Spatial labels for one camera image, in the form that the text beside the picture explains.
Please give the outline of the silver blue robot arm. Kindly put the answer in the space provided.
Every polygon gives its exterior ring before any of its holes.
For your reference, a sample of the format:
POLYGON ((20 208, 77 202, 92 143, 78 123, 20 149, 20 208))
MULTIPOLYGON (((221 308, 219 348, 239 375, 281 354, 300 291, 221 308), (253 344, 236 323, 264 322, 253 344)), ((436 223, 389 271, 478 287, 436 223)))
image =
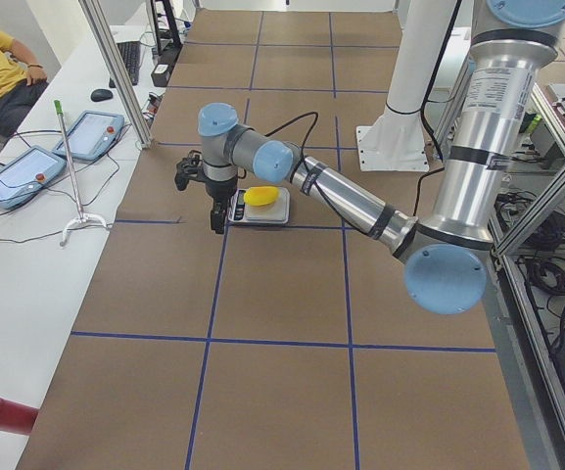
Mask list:
POLYGON ((404 266, 408 294, 439 314, 468 310, 487 284, 488 222, 538 72, 557 56, 565 1, 480 1, 474 10, 469 81, 432 212, 409 216, 308 157, 291 143, 242 124, 225 103, 204 106, 199 175, 214 199, 211 225, 221 231, 239 169, 288 181, 363 235, 385 244, 404 266))

